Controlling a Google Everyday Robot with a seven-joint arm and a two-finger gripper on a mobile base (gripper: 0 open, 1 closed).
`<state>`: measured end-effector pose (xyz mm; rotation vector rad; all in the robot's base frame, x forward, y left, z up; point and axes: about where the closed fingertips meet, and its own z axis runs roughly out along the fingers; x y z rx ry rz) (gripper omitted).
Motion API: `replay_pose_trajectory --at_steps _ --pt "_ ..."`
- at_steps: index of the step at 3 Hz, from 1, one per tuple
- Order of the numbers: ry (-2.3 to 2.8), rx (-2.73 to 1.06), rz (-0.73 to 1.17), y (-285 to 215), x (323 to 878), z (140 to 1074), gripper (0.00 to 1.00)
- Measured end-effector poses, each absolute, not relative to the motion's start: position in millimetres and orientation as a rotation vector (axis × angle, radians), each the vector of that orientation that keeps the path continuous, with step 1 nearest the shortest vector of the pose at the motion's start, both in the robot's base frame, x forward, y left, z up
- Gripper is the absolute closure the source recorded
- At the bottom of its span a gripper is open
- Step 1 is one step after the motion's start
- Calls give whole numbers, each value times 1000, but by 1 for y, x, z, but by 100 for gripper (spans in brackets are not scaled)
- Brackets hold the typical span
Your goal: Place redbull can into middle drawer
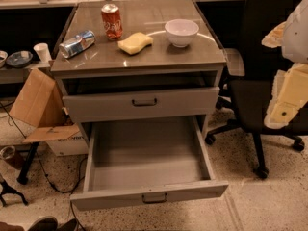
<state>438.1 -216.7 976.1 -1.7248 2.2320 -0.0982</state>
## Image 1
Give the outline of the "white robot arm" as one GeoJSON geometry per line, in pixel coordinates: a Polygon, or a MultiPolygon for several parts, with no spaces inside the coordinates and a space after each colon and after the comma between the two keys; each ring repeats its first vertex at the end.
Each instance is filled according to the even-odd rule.
{"type": "Polygon", "coordinates": [[[264,119],[270,129],[280,129],[308,102],[308,0],[302,0],[285,22],[262,39],[262,44],[280,47],[282,56],[293,63],[289,70],[277,71],[264,119]]]}

